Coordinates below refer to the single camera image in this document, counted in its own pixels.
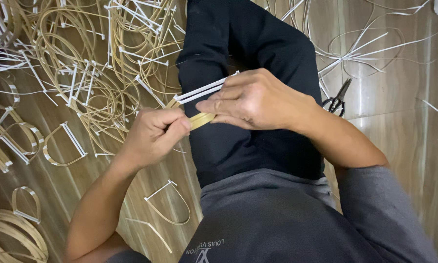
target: black scissors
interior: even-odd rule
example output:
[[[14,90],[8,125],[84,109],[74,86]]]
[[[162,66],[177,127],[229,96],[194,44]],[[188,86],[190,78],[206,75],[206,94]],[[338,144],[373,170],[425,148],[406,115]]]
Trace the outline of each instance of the black scissors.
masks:
[[[331,97],[331,98],[323,101],[323,108],[326,104],[331,103],[329,105],[329,108],[327,109],[327,111],[334,113],[334,112],[336,112],[336,110],[339,107],[341,107],[339,117],[342,117],[344,115],[344,112],[345,112],[344,96],[345,96],[345,93],[347,92],[347,89],[349,88],[351,82],[352,82],[352,78],[347,79],[344,82],[344,85],[342,85],[342,88],[340,88],[340,90],[337,93],[337,96],[335,98]]]

